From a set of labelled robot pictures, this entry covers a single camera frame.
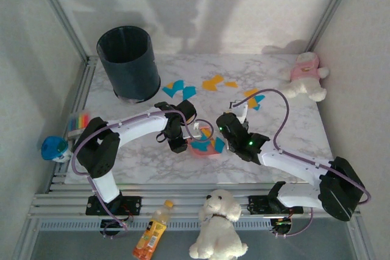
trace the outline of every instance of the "blue bottle cap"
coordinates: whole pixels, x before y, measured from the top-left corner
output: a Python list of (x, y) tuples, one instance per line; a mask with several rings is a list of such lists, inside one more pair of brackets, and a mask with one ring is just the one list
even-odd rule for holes
[(41, 148), (42, 158), (46, 161), (62, 156), (68, 149), (68, 142), (58, 136), (48, 136), (43, 141)]

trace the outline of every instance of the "stuffed animal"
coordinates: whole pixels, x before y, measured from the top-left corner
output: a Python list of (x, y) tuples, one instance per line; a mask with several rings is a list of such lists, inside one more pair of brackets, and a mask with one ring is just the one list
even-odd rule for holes
[(241, 215), (241, 207), (226, 190), (215, 190), (206, 197), (199, 211), (202, 222), (199, 237), (190, 248), (193, 259), (234, 260), (246, 253), (233, 222)]
[(325, 99), (327, 90), (321, 88), (320, 79), (329, 75), (328, 68), (318, 68), (319, 59), (314, 52), (306, 52), (297, 57), (292, 70), (282, 72), (282, 78), (290, 80), (280, 91), (287, 97), (293, 98), (300, 93), (306, 93), (315, 102)]

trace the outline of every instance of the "dark blue trash can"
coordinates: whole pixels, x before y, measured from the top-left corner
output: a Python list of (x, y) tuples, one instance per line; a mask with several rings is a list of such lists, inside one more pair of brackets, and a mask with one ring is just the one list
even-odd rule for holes
[(97, 42), (97, 54), (115, 94), (131, 102), (144, 102), (160, 88), (149, 34), (134, 26), (116, 27)]

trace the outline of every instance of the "orange juice bottle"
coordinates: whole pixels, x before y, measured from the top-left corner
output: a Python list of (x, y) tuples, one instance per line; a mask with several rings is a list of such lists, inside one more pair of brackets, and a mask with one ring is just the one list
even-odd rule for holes
[(173, 203), (166, 200), (164, 205), (157, 209), (147, 228), (133, 250), (133, 255), (139, 260), (151, 260), (153, 252), (166, 229), (166, 224), (171, 218)]

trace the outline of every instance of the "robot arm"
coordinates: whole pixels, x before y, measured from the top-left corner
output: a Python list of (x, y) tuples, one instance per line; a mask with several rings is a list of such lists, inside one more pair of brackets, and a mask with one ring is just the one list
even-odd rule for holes
[[(166, 102), (158, 103), (155, 104), (155, 107), (141, 114), (150, 114), (161, 110), (179, 110), (184, 114), (186, 120), (196, 114), (194, 106), (187, 100), (178, 106), (169, 105)], [(108, 122), (103, 121), (100, 117), (92, 119), (73, 148), (74, 151), (83, 140), (97, 130), (119, 123), (118, 126), (107, 129), (89, 140), (77, 154), (79, 163), (87, 169), (97, 192), (105, 203), (112, 202), (120, 195), (111, 170), (115, 163), (116, 153), (121, 146), (146, 134), (161, 132), (173, 152), (180, 153), (187, 148), (188, 134), (186, 131), (183, 132), (182, 117), (177, 113), (168, 113), (164, 116), (148, 115), (131, 123), (131, 125), (121, 124), (122, 121), (128, 119)]]
[(224, 113), (216, 121), (229, 150), (244, 161), (275, 167), (309, 183), (277, 182), (268, 195), (273, 206), (323, 208), (339, 220), (350, 220), (363, 192), (320, 167), (335, 169), (364, 186), (347, 160), (340, 157), (333, 161), (320, 160), (295, 151), (278, 150), (267, 136), (248, 132), (247, 121), (242, 122), (245, 110), (232, 112)]

